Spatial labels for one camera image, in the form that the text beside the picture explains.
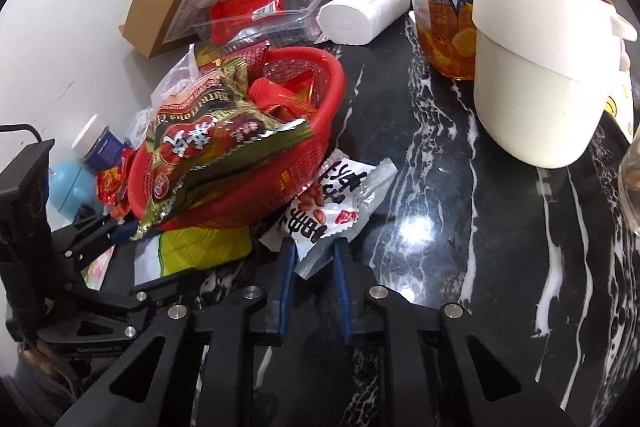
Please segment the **person's left hand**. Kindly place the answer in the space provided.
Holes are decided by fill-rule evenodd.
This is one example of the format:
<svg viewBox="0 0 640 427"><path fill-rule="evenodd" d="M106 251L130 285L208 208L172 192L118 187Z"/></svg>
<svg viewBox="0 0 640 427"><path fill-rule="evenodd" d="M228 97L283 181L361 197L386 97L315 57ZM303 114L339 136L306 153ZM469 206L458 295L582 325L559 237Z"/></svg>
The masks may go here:
<svg viewBox="0 0 640 427"><path fill-rule="evenodd" d="M57 355L47 343L38 341L35 346L22 350L22 357L51 378L61 379L67 360Z"/></svg>

